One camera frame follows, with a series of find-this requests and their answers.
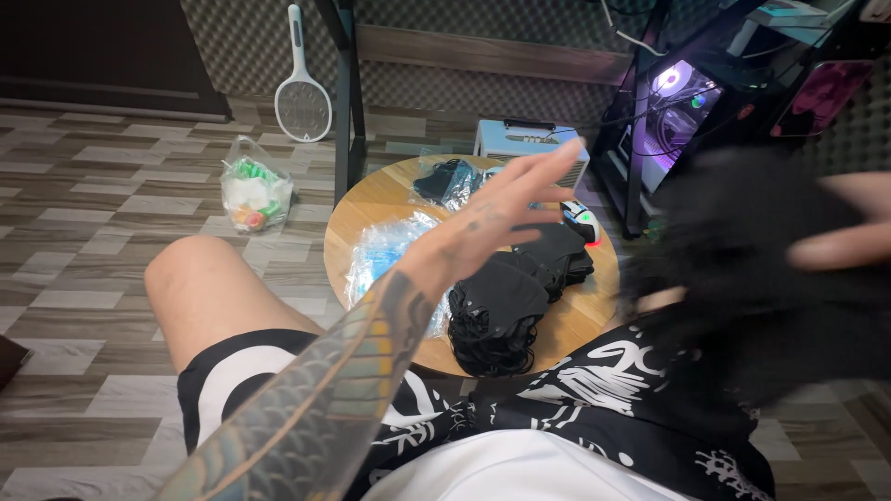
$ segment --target white speaker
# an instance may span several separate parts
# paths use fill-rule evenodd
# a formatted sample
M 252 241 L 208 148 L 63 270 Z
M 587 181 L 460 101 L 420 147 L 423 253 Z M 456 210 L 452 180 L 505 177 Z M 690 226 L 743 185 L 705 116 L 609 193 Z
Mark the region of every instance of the white speaker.
M 507 161 L 526 155 L 553 152 L 573 137 L 578 137 L 578 133 L 570 127 L 557 127 L 552 133 L 540 128 L 505 127 L 504 122 L 498 120 L 480 120 L 473 154 Z M 576 189 L 590 161 L 591 155 L 583 149 L 572 170 L 557 185 Z

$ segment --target tattooed arm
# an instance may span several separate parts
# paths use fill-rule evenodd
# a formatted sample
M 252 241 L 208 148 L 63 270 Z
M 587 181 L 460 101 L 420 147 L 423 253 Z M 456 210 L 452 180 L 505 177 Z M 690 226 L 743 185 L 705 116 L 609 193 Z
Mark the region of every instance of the tattooed arm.
M 498 247 L 538 238 L 513 231 L 560 220 L 533 201 L 564 201 L 551 187 L 581 144 L 512 161 L 467 206 L 414 243 L 324 336 L 223 423 L 156 499 L 337 501 L 371 446 L 446 288 Z

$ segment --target electric fly swatter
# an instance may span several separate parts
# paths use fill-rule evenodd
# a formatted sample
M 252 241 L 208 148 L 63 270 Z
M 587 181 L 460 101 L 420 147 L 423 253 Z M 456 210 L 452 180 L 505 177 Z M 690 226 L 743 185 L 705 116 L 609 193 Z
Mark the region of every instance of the electric fly swatter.
M 322 139 L 331 129 L 331 98 L 307 72 L 300 7 L 288 7 L 294 73 L 275 91 L 275 117 L 285 134 L 301 143 Z

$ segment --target gaming mouse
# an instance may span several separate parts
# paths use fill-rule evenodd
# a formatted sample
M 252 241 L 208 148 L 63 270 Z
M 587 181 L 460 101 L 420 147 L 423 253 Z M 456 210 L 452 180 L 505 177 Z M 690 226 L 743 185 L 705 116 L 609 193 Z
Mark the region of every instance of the gaming mouse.
M 597 243 L 601 240 L 601 225 L 590 209 L 578 201 L 562 201 L 563 220 L 566 225 L 584 238 L 585 243 Z

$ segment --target black and white shorts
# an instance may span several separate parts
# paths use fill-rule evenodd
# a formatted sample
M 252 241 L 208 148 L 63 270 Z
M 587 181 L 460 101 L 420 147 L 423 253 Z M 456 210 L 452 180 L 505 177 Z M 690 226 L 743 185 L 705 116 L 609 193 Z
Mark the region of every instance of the black and white shorts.
M 195 357 L 177 384 L 189 454 L 315 337 L 255 331 Z M 471 393 L 470 401 L 446 402 L 407 372 L 345 499 L 361 498 L 389 472 L 447 442 L 531 428 L 558 434 L 690 497 L 771 500 L 770 466 L 748 442 L 756 414 L 727 399 L 684 407 L 689 392 L 669 384 L 665 368 L 695 364 L 707 354 L 657 360 L 651 339 L 633 325 L 604 333 L 500 401 Z

